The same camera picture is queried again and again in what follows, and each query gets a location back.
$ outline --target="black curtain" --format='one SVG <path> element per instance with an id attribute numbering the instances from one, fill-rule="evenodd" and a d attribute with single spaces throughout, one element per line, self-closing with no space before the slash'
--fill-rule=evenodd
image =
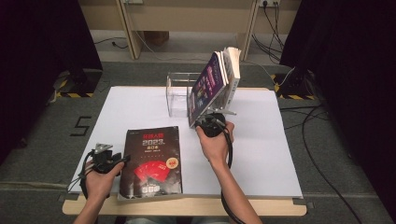
<path id="1" fill-rule="evenodd" d="M 102 70 L 77 0 L 0 1 L 0 136 L 3 161 L 25 137 L 63 71 Z"/>
<path id="2" fill-rule="evenodd" d="M 303 0 L 280 61 L 315 73 L 347 149 L 394 221 L 395 11 L 394 0 Z"/>

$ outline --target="red graphic on book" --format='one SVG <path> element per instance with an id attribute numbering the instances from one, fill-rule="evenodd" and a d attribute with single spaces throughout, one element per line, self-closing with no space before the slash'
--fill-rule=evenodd
<path id="1" fill-rule="evenodd" d="M 164 161 L 148 161 L 134 169 L 134 173 L 142 182 L 146 182 L 148 177 L 164 182 L 166 177 L 168 177 L 169 171 L 170 169 Z"/>

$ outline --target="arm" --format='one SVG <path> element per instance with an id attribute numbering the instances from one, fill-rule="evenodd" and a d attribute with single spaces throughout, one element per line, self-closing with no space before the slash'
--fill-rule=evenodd
<path id="1" fill-rule="evenodd" d="M 226 129 L 229 131 L 233 141 L 233 124 L 227 122 Z M 200 138 L 204 155 L 209 160 L 219 180 L 224 198 L 230 209 L 245 223 L 262 223 L 228 168 L 226 162 L 228 146 L 224 134 L 221 133 L 216 137 L 209 138 L 205 135 L 201 127 L 197 127 L 196 131 Z"/>
<path id="2" fill-rule="evenodd" d="M 74 224 L 95 222 L 108 193 L 111 191 L 114 177 L 120 172 L 123 166 L 124 163 L 120 162 L 105 175 L 96 173 L 95 171 L 91 171 L 87 174 L 86 185 L 88 199 L 80 214 L 74 221 Z"/>

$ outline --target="white table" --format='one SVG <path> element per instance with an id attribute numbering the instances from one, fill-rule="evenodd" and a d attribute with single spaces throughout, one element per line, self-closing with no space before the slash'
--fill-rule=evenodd
<path id="1" fill-rule="evenodd" d="M 236 116 L 226 117 L 235 124 L 232 172 L 259 216 L 304 215 L 305 205 L 293 204 L 293 199 L 302 199 L 303 194 L 275 93 L 263 89 L 238 89 L 231 110 L 237 112 Z M 108 205 L 105 204 L 101 214 L 153 215 L 151 209 L 145 210 L 144 206 L 150 208 L 151 204 L 163 208 L 165 203 L 172 206 L 156 211 L 154 215 L 226 216 L 219 202 L 218 180 L 202 153 L 195 130 L 189 127 L 187 117 L 168 116 L 165 88 L 161 87 L 111 88 L 73 179 L 77 178 L 85 155 L 96 143 L 113 145 L 113 153 L 123 152 L 127 130 L 166 126 L 179 127 L 182 198 L 150 203 L 117 202 L 120 179 L 116 178 L 113 196 L 106 201 Z M 71 191 L 81 193 L 79 185 L 75 185 Z M 180 206 L 178 202 L 186 205 L 175 211 L 175 206 Z M 66 200 L 64 212 L 78 214 L 83 203 L 83 197 L 77 201 Z"/>

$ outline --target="forearm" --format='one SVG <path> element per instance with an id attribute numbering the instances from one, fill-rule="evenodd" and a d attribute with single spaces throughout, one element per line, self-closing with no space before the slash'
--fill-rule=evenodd
<path id="1" fill-rule="evenodd" d="M 74 221 L 74 224 L 94 223 L 104 202 L 104 199 L 89 198 Z"/>
<path id="2" fill-rule="evenodd" d="M 245 193 L 233 178 L 233 174 L 227 164 L 225 162 L 213 162 L 211 165 L 218 177 L 225 201 L 231 211 L 245 223 L 262 223 Z"/>

